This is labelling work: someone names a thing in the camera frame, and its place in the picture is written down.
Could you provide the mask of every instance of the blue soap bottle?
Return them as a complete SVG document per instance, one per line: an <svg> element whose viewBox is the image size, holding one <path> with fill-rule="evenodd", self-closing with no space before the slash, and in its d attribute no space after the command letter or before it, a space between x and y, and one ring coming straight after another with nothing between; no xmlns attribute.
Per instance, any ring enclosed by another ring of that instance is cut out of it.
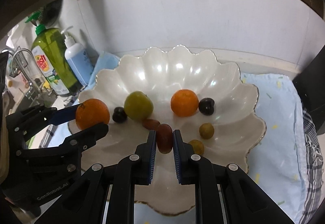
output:
<svg viewBox="0 0 325 224"><path fill-rule="evenodd" d="M67 30L70 28L72 27L68 27L61 32L65 35L64 42L67 47L64 56L79 82L83 86L86 86L89 83L94 67L90 62L84 46L80 43L76 43L74 39L67 34Z"/></svg>

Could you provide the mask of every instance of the mandarin orange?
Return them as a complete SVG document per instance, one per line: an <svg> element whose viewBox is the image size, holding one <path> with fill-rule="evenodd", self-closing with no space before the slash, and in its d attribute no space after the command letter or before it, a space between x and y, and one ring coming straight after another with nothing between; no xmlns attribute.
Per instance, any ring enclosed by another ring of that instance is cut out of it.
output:
<svg viewBox="0 0 325 224"><path fill-rule="evenodd" d="M199 107L197 95L189 89L178 90L170 100L172 111L179 117L190 117Z"/></svg>
<svg viewBox="0 0 325 224"><path fill-rule="evenodd" d="M106 104L96 98L90 98L78 106L76 111L76 124L84 130L98 123L108 124L110 119Z"/></svg>

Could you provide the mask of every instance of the dark plum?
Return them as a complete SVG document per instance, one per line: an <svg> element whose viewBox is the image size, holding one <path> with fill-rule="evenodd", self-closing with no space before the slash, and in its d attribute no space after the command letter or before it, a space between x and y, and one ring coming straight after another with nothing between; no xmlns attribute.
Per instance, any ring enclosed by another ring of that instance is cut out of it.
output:
<svg viewBox="0 0 325 224"><path fill-rule="evenodd" d="M205 97L199 102L199 111L206 116L210 116L215 111L215 101L210 97Z"/></svg>
<svg viewBox="0 0 325 224"><path fill-rule="evenodd" d="M127 119L127 115L126 115L126 113L124 111L124 108L122 108L122 107L116 107L114 109L114 113L113 113L112 119L116 123L123 123L123 122L125 122L126 119Z"/></svg>

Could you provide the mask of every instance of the plaid fabric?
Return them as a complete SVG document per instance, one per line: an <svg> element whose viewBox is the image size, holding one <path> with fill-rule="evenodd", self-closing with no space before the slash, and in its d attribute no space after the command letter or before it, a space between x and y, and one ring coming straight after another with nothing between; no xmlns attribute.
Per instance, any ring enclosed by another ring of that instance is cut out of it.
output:
<svg viewBox="0 0 325 224"><path fill-rule="evenodd" d="M303 132L307 152L307 175L309 180L305 211L300 224L308 223L318 209L321 198L323 156L318 143L315 125L303 107Z"/></svg>
<svg viewBox="0 0 325 224"><path fill-rule="evenodd" d="M73 105L73 103L77 100L77 96L70 96L66 101L68 102L66 105L65 105L65 108L67 107L70 107ZM47 148L55 131L57 129L57 126L56 125L50 125L48 126L46 132L45 132L45 135L43 137L43 139L41 140L41 143L40 143L40 146L39 148Z"/></svg>

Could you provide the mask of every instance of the fruit bowl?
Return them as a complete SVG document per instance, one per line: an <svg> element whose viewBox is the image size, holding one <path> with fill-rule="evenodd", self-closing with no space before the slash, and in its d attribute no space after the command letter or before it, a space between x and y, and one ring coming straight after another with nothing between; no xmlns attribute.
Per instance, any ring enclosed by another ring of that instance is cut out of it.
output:
<svg viewBox="0 0 325 224"><path fill-rule="evenodd" d="M180 89L194 91L199 100L205 97L215 101L214 113L205 116L197 111L193 116L177 117L171 110L170 100ZM178 45L168 52L157 47L149 48L144 55L125 55L114 70L103 69L97 74L96 85L80 93L79 102L98 98L105 102L110 113L123 106L133 91L142 91L153 102L151 119L169 124L181 131L183 140L201 140L205 146L204 157L212 163L236 163L248 172L247 155L265 134L266 126L255 115L258 100L257 87L242 83L236 63L220 64L214 53L204 50L191 53ZM199 127L210 122L214 136L200 138ZM72 133L79 131L70 122ZM108 134L82 154L82 168L94 163L109 166L134 153L138 144L146 141L148 130L141 123L127 119L122 124L109 122ZM193 186L178 184L173 152L162 154L157 150L152 184L135 187L135 201L148 204L163 214L177 215L195 205Z"/></svg>

